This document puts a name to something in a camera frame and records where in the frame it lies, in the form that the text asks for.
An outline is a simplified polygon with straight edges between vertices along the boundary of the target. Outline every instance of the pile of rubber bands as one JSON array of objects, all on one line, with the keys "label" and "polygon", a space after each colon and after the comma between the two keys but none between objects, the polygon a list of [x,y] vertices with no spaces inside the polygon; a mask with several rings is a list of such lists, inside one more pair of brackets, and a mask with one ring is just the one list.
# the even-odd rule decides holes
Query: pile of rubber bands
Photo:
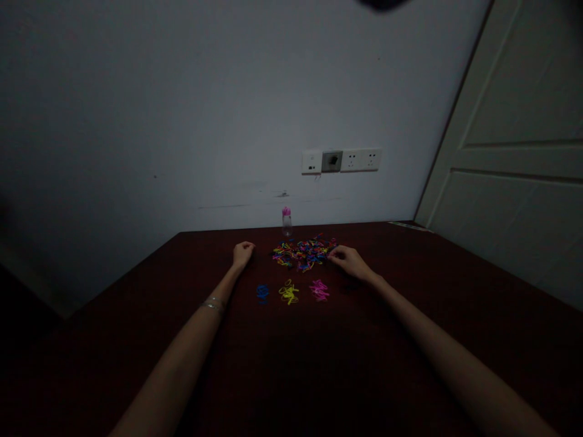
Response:
[{"label": "pile of rubber bands", "polygon": [[297,288],[294,288],[292,280],[288,279],[287,281],[285,281],[285,285],[279,289],[279,294],[282,295],[281,300],[283,300],[284,302],[287,301],[288,305],[292,303],[297,303],[299,299],[296,297],[295,294],[293,294],[294,291],[299,290]]},{"label": "pile of rubber bands", "polygon": [[293,243],[293,239],[289,242],[281,242],[271,253],[273,259],[278,261],[278,264],[286,266],[288,269],[293,268],[293,262],[298,262],[298,271],[302,273],[311,270],[314,264],[322,264],[332,252],[336,244],[336,239],[326,241],[321,238],[322,234],[304,241]]},{"label": "pile of rubber bands", "polygon": [[312,291],[312,296],[316,298],[316,302],[326,302],[327,296],[330,296],[330,293],[325,292],[328,289],[321,280],[313,281],[314,285],[310,285],[310,290]]},{"label": "pile of rubber bands", "polygon": [[267,305],[267,296],[269,295],[269,290],[266,285],[259,285],[257,287],[257,297],[260,299],[259,303],[261,305]]}]

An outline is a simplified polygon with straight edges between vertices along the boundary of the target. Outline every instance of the wall plate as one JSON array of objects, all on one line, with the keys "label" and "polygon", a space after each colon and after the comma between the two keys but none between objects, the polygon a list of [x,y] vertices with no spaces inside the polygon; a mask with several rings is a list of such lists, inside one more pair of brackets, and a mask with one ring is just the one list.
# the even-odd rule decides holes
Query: wall plate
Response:
[{"label": "wall plate", "polygon": [[350,149],[342,151],[342,164],[340,171],[342,173],[361,171],[360,170],[360,156],[362,151],[359,149]]},{"label": "wall plate", "polygon": [[340,171],[342,165],[342,151],[324,152],[322,154],[322,173]]},{"label": "wall plate", "polygon": [[320,174],[322,172],[322,152],[307,150],[302,152],[302,174]]},{"label": "wall plate", "polygon": [[377,171],[381,166],[382,149],[362,149],[360,153],[360,171]]}]

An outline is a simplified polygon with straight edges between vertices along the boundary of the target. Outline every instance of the bracelet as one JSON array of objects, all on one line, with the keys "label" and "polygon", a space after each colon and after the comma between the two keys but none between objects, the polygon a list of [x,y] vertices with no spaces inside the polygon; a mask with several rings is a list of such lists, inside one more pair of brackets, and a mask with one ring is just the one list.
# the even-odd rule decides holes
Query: bracelet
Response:
[{"label": "bracelet", "polygon": [[225,304],[223,303],[223,301],[222,301],[222,300],[220,300],[220,299],[217,299],[216,297],[209,297],[207,300],[209,300],[209,299],[210,299],[210,300],[216,300],[217,302],[219,302],[219,303],[220,303],[220,305],[221,305],[223,308],[225,308]]},{"label": "bracelet", "polygon": [[200,304],[200,307],[208,307],[208,308],[212,308],[212,309],[214,309],[214,310],[217,310],[221,316],[223,315],[223,309],[222,309],[222,308],[219,308],[219,307],[217,307],[216,305],[213,305],[213,304],[211,304],[211,303],[208,303],[208,302],[203,302],[203,303],[201,303],[201,304]]}]

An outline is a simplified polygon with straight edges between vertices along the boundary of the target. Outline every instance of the white door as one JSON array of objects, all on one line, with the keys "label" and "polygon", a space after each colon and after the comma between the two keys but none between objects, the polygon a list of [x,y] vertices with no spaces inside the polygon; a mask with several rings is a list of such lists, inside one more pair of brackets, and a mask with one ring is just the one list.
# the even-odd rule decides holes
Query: white door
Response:
[{"label": "white door", "polygon": [[415,217],[580,310],[582,17],[494,1]]}]

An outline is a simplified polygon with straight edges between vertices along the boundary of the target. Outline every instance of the table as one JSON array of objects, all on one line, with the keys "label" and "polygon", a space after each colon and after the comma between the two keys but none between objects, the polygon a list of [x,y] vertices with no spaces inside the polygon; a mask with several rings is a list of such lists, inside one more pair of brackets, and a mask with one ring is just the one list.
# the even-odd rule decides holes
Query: table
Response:
[{"label": "table", "polygon": [[[369,265],[517,390],[563,435],[583,435],[580,312],[431,234],[381,223],[302,226]],[[231,263],[236,285],[178,435],[477,434],[387,306],[335,265],[299,273],[268,255],[280,228],[183,232],[58,331],[0,385],[2,435],[103,436]],[[280,301],[287,279],[299,302]],[[308,286],[321,279],[328,302]],[[267,284],[267,305],[256,287]]]}]

